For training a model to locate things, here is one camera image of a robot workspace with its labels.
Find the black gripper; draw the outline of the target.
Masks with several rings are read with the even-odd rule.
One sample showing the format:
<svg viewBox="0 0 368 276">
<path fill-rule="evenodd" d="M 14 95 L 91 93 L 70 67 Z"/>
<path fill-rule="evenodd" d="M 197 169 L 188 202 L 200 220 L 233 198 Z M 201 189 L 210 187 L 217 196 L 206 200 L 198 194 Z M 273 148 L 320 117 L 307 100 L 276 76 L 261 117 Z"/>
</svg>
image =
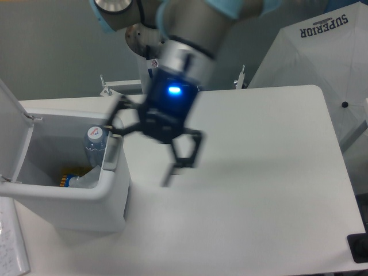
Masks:
<svg viewBox="0 0 368 276">
<path fill-rule="evenodd" d="M 169 144 L 174 158 L 161 187 L 169 187 L 170 180 L 178 170 L 195 168 L 196 158 L 201 149 L 205 134 L 196 129 L 184 129 L 189 111 L 199 93 L 199 88 L 178 75 L 158 69 L 149 85 L 147 97 L 142 103 L 142 125 L 139 119 L 128 124 L 125 114 L 138 112 L 139 103 L 128 96 L 118 96 L 102 128 L 114 137 L 125 137 L 134 132 Z M 192 148 L 186 156 L 178 154 L 176 137 L 187 135 L 190 137 Z"/>
</svg>

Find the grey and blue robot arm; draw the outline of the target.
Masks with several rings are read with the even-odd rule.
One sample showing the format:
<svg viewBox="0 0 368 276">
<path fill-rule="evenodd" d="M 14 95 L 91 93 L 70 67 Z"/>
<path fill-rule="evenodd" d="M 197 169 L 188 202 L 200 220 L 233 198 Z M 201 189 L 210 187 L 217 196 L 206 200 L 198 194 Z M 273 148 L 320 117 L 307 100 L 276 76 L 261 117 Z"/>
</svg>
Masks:
<svg viewBox="0 0 368 276">
<path fill-rule="evenodd" d="M 162 183 L 166 187 L 177 170 L 194 167 L 204 134 L 185 127 L 185 121 L 228 31 L 277 9 L 280 1 L 91 1 L 90 6 L 104 29 L 116 32 L 142 24 L 163 37 L 144 101 L 120 96 L 105 128 L 122 137 L 141 132 L 171 147 L 177 137 L 189 135 L 194 142 L 191 155 L 174 156 Z"/>
</svg>

